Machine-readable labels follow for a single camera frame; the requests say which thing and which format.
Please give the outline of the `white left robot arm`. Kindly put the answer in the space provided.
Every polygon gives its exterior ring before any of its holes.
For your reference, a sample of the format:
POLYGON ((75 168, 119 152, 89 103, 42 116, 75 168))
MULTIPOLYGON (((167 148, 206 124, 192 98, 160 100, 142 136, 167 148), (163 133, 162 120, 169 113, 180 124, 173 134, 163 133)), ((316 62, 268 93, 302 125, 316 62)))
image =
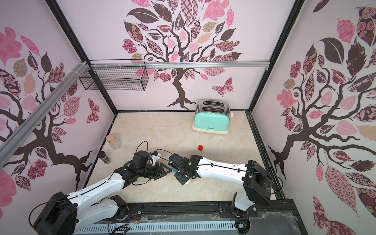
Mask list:
POLYGON ((72 235, 104 219, 123 220, 129 216, 128 204, 116 192, 138 178, 158 180, 171 173, 165 164, 133 166, 127 162, 105 179, 79 191, 58 192, 43 203, 43 210, 31 227, 39 235, 72 235))

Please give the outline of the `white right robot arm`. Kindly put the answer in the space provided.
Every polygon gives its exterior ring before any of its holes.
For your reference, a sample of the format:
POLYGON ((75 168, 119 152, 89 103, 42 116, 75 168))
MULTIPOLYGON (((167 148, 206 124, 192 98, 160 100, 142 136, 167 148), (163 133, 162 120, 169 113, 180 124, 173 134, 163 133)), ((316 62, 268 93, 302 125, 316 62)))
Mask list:
POLYGON ((181 185, 196 178, 214 178, 241 186, 242 190, 234 194, 233 210, 246 212, 252 206, 271 203, 273 177, 256 161, 227 164, 198 155, 188 159, 172 154, 168 165, 177 170, 175 178, 181 185))

